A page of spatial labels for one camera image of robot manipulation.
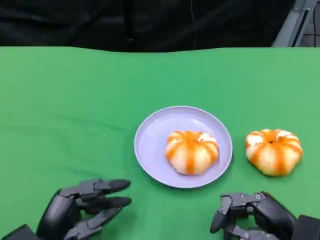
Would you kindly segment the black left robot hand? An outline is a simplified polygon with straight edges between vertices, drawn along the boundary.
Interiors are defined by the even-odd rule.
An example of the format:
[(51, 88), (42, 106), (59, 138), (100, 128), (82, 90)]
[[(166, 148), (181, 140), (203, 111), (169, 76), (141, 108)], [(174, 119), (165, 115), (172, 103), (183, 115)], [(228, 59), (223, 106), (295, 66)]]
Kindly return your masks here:
[(128, 179), (99, 178), (57, 190), (39, 221), (36, 235), (41, 240), (89, 239), (131, 204), (130, 197), (107, 197), (130, 184)]

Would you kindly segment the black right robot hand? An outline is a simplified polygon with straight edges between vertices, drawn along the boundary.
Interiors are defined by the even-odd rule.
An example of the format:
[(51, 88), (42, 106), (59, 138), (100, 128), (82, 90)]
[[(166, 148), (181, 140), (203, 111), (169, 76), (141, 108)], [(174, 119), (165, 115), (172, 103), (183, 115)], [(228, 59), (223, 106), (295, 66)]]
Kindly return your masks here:
[[(220, 195), (220, 207), (215, 212), (210, 232), (223, 230), (223, 238), (230, 240), (290, 240), (297, 218), (271, 194), (260, 191)], [(256, 228), (243, 229), (237, 219), (254, 218)]]

